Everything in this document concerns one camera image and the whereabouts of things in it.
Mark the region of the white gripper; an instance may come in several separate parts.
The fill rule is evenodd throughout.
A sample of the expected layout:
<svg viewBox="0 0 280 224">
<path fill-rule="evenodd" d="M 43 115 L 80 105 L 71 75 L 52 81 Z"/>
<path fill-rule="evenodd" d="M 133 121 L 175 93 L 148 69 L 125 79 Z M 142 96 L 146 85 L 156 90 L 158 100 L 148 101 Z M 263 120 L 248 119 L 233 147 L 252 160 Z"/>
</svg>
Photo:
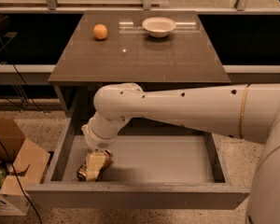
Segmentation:
<svg viewBox="0 0 280 224">
<path fill-rule="evenodd" d="M 92 150 L 108 150 L 115 142 L 114 138 L 104 139 L 96 135 L 87 125 L 81 127 L 84 139 Z M 106 155 L 101 151 L 94 151 L 87 154 L 86 157 L 86 180 L 95 181 L 101 169 L 105 166 Z"/>
</svg>

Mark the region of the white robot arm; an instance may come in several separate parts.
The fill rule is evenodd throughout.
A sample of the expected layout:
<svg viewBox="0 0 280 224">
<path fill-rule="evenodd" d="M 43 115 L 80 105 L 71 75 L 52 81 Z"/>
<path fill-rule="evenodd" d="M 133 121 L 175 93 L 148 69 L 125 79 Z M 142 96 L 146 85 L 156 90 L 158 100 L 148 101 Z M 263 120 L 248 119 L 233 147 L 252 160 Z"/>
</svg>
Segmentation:
<svg viewBox="0 0 280 224">
<path fill-rule="evenodd" d="M 82 132 L 90 148 L 104 150 L 131 119 L 152 119 L 261 143 L 246 224 L 280 224 L 280 84 L 143 91 L 135 83 L 103 86 L 95 114 Z"/>
</svg>

